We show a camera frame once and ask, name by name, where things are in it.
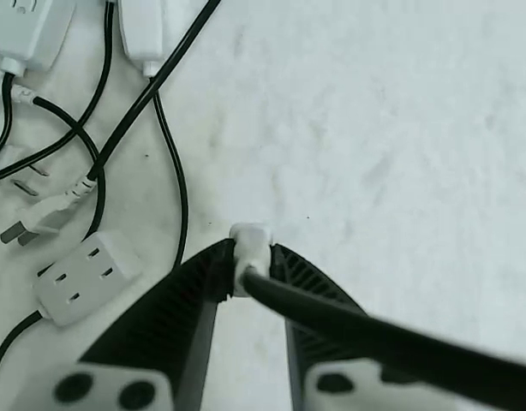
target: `round hole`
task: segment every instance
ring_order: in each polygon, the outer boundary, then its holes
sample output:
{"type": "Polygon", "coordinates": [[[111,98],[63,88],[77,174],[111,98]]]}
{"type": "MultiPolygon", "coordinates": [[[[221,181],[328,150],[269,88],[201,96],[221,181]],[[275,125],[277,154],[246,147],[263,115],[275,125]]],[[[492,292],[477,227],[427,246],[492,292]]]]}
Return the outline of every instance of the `round hole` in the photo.
{"type": "Polygon", "coordinates": [[[343,374],[324,374],[318,378],[318,391],[329,394],[347,394],[355,390],[355,384],[343,374]]]}
{"type": "Polygon", "coordinates": [[[118,402],[123,409],[135,411],[151,404],[155,395],[154,385],[147,381],[137,381],[127,385],[120,393],[118,402]]]}
{"type": "Polygon", "coordinates": [[[85,372],[69,375],[60,381],[54,391],[55,398],[64,404],[84,398],[93,385],[93,377],[85,372]]]}

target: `power cord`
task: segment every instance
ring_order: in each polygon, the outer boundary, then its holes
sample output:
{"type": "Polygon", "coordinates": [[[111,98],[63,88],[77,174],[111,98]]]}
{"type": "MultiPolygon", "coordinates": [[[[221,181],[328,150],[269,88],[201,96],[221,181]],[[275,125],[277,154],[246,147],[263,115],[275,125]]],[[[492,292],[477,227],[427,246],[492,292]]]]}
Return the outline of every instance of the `power cord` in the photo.
{"type": "Polygon", "coordinates": [[[166,115],[164,113],[164,107],[162,105],[162,99],[160,93],[157,91],[153,98],[154,109],[157,112],[158,123],[162,129],[162,134],[166,141],[166,145],[170,150],[171,160],[173,161],[174,168],[176,169],[177,184],[179,186],[179,198],[181,201],[181,231],[179,235],[179,244],[177,245],[176,261],[174,262],[173,270],[175,270],[183,260],[183,254],[185,253],[185,246],[187,244],[187,232],[188,232],[188,192],[187,183],[185,181],[185,173],[179,157],[179,151],[177,150],[176,143],[174,142],[173,136],[171,135],[170,127],[166,121],[166,115]]]}
{"type": "Polygon", "coordinates": [[[4,107],[4,126],[0,134],[0,152],[8,142],[9,134],[12,131],[12,86],[14,83],[14,75],[6,73],[3,77],[3,107],[4,107]]]}
{"type": "Polygon", "coordinates": [[[23,331],[27,330],[32,325],[35,325],[42,319],[42,314],[38,311],[27,316],[23,321],[14,327],[14,329],[4,338],[2,344],[0,344],[0,363],[3,361],[6,351],[12,345],[14,340],[19,337],[23,331]]]}
{"type": "MultiPolygon", "coordinates": [[[[71,130],[53,145],[48,146],[44,150],[41,150],[40,152],[37,152],[33,154],[32,156],[29,156],[28,158],[24,158],[23,160],[15,164],[12,164],[9,167],[6,167],[5,169],[0,170],[0,180],[8,176],[11,176],[14,173],[20,170],[23,170],[26,167],[29,167],[37,163],[38,161],[50,156],[54,152],[66,146],[76,135],[80,136],[80,138],[82,139],[82,142],[84,143],[87,150],[89,151],[92,159],[95,161],[95,159],[98,157],[99,155],[98,149],[93,143],[93,140],[83,129],[83,126],[87,123],[87,121],[92,116],[93,112],[95,111],[99,103],[99,100],[101,99],[101,96],[103,95],[103,91],[105,90],[107,81],[109,79],[109,74],[111,71],[111,61],[112,61],[112,28],[113,28],[114,10],[115,10],[114,3],[107,2],[107,4],[105,5],[105,60],[104,60],[104,65],[103,65],[103,69],[102,69],[101,76],[99,78],[99,83],[98,83],[98,86],[96,87],[95,93],[93,94],[93,97],[90,103],[88,104],[86,110],[82,114],[80,120],[76,122],[68,113],[66,113],[64,110],[60,109],[53,103],[43,98],[36,98],[33,101],[33,104],[45,110],[48,110],[52,114],[58,116],[62,121],[66,122],[71,127],[71,130]]],[[[0,147],[1,147],[0,151],[2,150],[2,147],[6,144],[6,141],[9,137],[9,131],[11,129],[12,107],[11,107],[10,92],[11,92],[13,78],[14,76],[12,74],[6,74],[3,80],[3,102],[4,102],[5,123],[4,123],[3,136],[0,139],[0,147]]],[[[85,238],[87,238],[88,236],[90,236],[91,234],[93,234],[99,229],[99,225],[101,224],[101,220],[102,220],[102,217],[105,211],[105,192],[106,192],[105,173],[102,173],[99,175],[99,178],[98,178],[98,202],[96,205],[96,210],[93,216],[92,224],[90,228],[88,229],[88,232],[85,238]]],[[[0,364],[4,356],[6,355],[6,352],[8,351],[8,349],[14,342],[14,340],[17,337],[19,337],[29,327],[38,323],[41,319],[42,319],[42,315],[40,314],[40,312],[37,311],[35,313],[32,313],[25,319],[23,319],[16,327],[14,327],[14,329],[6,336],[6,338],[4,338],[4,341],[0,345],[0,364]]]]}
{"type": "MultiPolygon", "coordinates": [[[[92,138],[90,138],[86,130],[81,126],[80,122],[75,121],[75,119],[71,117],[65,110],[56,106],[55,104],[46,100],[45,98],[36,97],[33,100],[33,104],[59,117],[60,120],[62,120],[69,127],[71,127],[71,133],[78,134],[78,136],[82,139],[82,143],[84,143],[84,146],[86,146],[86,149],[90,153],[90,157],[94,162],[96,161],[99,155],[98,148],[96,147],[95,143],[93,142],[92,138]]],[[[105,213],[106,182],[104,172],[102,172],[98,176],[97,181],[98,202],[95,207],[95,213],[93,214],[92,224],[90,225],[90,228],[88,229],[87,234],[84,237],[85,239],[99,229],[99,225],[101,224],[101,220],[103,219],[103,214],[105,213]]]]}
{"type": "MultiPolygon", "coordinates": [[[[92,99],[90,103],[88,104],[88,106],[86,107],[86,110],[82,114],[81,118],[78,121],[78,123],[82,127],[86,125],[86,123],[92,116],[93,112],[95,111],[99,103],[99,100],[101,99],[101,96],[103,95],[103,91],[105,90],[107,81],[109,80],[109,73],[111,71],[111,61],[112,61],[112,38],[113,38],[112,29],[113,29],[114,11],[115,11],[115,4],[113,2],[108,1],[105,5],[105,59],[104,59],[103,69],[101,71],[99,83],[92,96],[92,99]]],[[[12,176],[13,174],[25,169],[26,167],[29,167],[37,163],[38,161],[41,161],[49,157],[51,154],[57,152],[58,150],[61,150],[75,136],[76,136],[75,131],[70,130],[60,140],[56,141],[50,146],[47,146],[43,150],[40,150],[39,152],[36,152],[33,155],[23,158],[17,163],[11,164],[10,166],[0,170],[0,181],[4,178],[12,176]]]]}
{"type": "Polygon", "coordinates": [[[213,12],[220,3],[221,0],[208,0],[206,6],[204,6],[189,30],[179,42],[179,45],[171,53],[170,58],[166,60],[166,63],[164,63],[159,72],[152,78],[152,81],[149,83],[149,85],[129,108],[124,118],[118,123],[115,131],[113,131],[111,137],[109,137],[103,149],[101,150],[98,160],[88,172],[87,177],[89,180],[96,180],[98,174],[104,168],[107,161],[109,161],[109,158],[116,150],[118,144],[120,144],[120,141],[123,139],[124,135],[128,132],[129,128],[132,126],[132,124],[134,124],[137,117],[141,114],[149,102],[154,98],[160,87],[168,79],[172,71],[177,67],[177,64],[179,64],[179,62],[185,56],[188,49],[196,40],[208,20],[210,20],[210,17],[213,15],[213,12]]]}

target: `white outlet block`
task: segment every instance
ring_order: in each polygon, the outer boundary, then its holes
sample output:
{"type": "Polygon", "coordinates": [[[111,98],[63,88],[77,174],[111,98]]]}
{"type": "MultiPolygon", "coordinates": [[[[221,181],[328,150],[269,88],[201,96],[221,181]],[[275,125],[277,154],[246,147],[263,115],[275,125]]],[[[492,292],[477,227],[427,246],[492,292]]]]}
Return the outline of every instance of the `white outlet block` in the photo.
{"type": "Polygon", "coordinates": [[[75,0],[0,0],[0,69],[48,70],[74,11],[75,0]]]}
{"type": "Polygon", "coordinates": [[[33,287],[43,311],[65,326],[119,295],[140,273],[140,259],[126,238],[101,232],[56,262],[33,287]]]}

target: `white table surface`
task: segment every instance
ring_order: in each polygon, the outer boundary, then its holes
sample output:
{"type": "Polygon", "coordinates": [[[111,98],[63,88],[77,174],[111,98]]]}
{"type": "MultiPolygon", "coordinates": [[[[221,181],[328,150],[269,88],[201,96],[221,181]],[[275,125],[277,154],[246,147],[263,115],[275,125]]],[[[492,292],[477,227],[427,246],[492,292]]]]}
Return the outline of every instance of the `white table surface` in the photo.
{"type": "MultiPolygon", "coordinates": [[[[78,3],[54,69],[21,81],[75,117],[103,52],[103,4],[78,3]]],[[[169,2],[172,43],[202,4],[169,2]]],[[[87,127],[99,146],[144,84],[116,36],[87,127]]],[[[187,257],[235,222],[266,222],[370,313],[526,360],[526,0],[224,0],[162,93],[188,179],[187,257]]],[[[11,141],[37,148],[65,131],[18,107],[11,141]]],[[[44,166],[58,191],[89,162],[74,142],[44,166]]],[[[18,340],[0,409],[170,269],[176,180],[152,110],[107,176],[102,229],[134,242],[143,278],[75,326],[39,324],[18,340]]],[[[0,232],[25,204],[0,186],[0,232]]],[[[93,204],[57,239],[0,243],[0,342],[35,309],[35,273],[79,243],[93,204]]],[[[290,409],[280,318],[252,301],[220,307],[203,409],[290,409]]]]}

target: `black cable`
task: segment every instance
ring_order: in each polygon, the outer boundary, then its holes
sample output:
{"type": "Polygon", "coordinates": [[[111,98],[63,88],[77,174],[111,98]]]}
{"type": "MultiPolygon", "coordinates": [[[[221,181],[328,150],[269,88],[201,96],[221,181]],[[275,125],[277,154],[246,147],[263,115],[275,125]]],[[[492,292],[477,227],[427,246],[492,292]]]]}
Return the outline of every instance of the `black cable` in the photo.
{"type": "Polygon", "coordinates": [[[23,331],[38,323],[41,319],[42,315],[36,311],[23,319],[23,321],[14,327],[14,329],[6,336],[6,338],[4,338],[3,343],[0,344],[0,363],[3,361],[6,351],[8,351],[14,340],[19,337],[23,331]]]}
{"type": "MultiPolygon", "coordinates": [[[[35,98],[33,100],[33,104],[45,110],[48,110],[53,115],[59,117],[63,122],[65,122],[69,127],[71,127],[71,130],[74,134],[79,135],[79,137],[82,139],[82,142],[86,146],[88,152],[90,153],[90,157],[92,157],[92,160],[95,161],[98,158],[99,151],[93,140],[90,138],[86,130],[84,130],[84,128],[77,121],[75,121],[75,119],[71,117],[65,110],[41,97],[35,98]]],[[[101,220],[105,212],[105,193],[105,173],[102,172],[98,176],[98,202],[95,206],[95,213],[93,214],[92,224],[88,229],[86,237],[84,237],[85,239],[99,229],[99,225],[101,224],[101,220]]]]}
{"type": "Polygon", "coordinates": [[[12,86],[14,85],[14,75],[6,73],[3,77],[2,94],[4,107],[4,126],[0,134],[0,152],[6,146],[9,134],[12,131],[12,86]]]}
{"type": "Polygon", "coordinates": [[[132,106],[129,108],[124,118],[118,123],[115,131],[113,131],[111,137],[109,137],[103,149],[101,150],[98,160],[87,175],[90,180],[94,181],[96,179],[98,174],[104,168],[105,163],[107,163],[109,160],[111,154],[115,151],[124,135],[128,132],[129,128],[149,104],[149,102],[154,98],[159,88],[168,79],[171,72],[182,60],[183,56],[185,56],[194,40],[202,31],[202,28],[204,28],[213,12],[218,7],[219,3],[221,3],[221,0],[209,0],[207,2],[206,6],[204,6],[204,9],[202,9],[202,11],[198,14],[194,20],[194,23],[179,42],[179,45],[177,45],[176,49],[173,51],[173,53],[171,53],[170,58],[166,60],[164,66],[162,66],[160,71],[153,77],[151,83],[149,83],[137,100],[135,100],[134,104],[132,104],[132,106]]]}
{"type": "Polygon", "coordinates": [[[183,260],[183,254],[185,253],[185,246],[187,244],[187,232],[188,232],[188,192],[187,183],[185,181],[185,173],[183,173],[183,167],[181,164],[181,158],[179,157],[179,151],[177,150],[176,143],[174,142],[173,136],[171,135],[170,127],[166,121],[166,114],[164,113],[164,107],[162,106],[162,100],[160,93],[157,91],[152,100],[154,103],[154,109],[157,112],[158,123],[162,129],[162,134],[166,140],[166,145],[170,150],[171,160],[176,169],[177,184],[179,186],[179,198],[181,201],[181,231],[179,234],[179,244],[177,245],[176,261],[174,262],[173,269],[175,270],[183,260]]]}
{"type": "Polygon", "coordinates": [[[351,306],[246,273],[255,300],[361,357],[500,409],[526,410],[526,366],[361,315],[351,306]]]}
{"type": "MultiPolygon", "coordinates": [[[[107,2],[105,6],[105,60],[103,64],[103,69],[101,71],[101,76],[99,78],[99,83],[93,94],[92,100],[90,101],[90,103],[86,107],[86,110],[84,111],[84,113],[82,114],[81,118],[78,121],[78,123],[82,127],[86,125],[87,121],[90,119],[93,112],[95,111],[99,103],[99,100],[101,99],[101,96],[103,94],[103,91],[105,90],[107,80],[109,79],[109,73],[111,71],[111,61],[112,61],[112,27],[113,27],[114,11],[115,11],[114,3],[107,2]]],[[[36,152],[33,155],[23,158],[17,163],[12,164],[9,167],[5,167],[4,169],[0,170],[0,181],[6,177],[12,176],[14,173],[17,173],[18,171],[21,171],[25,169],[26,167],[29,167],[30,165],[37,163],[38,161],[41,161],[49,157],[54,152],[61,150],[75,136],[76,136],[76,133],[73,130],[71,130],[67,134],[65,134],[60,140],[56,141],[50,146],[47,146],[43,150],[40,150],[39,152],[36,152]]]]}

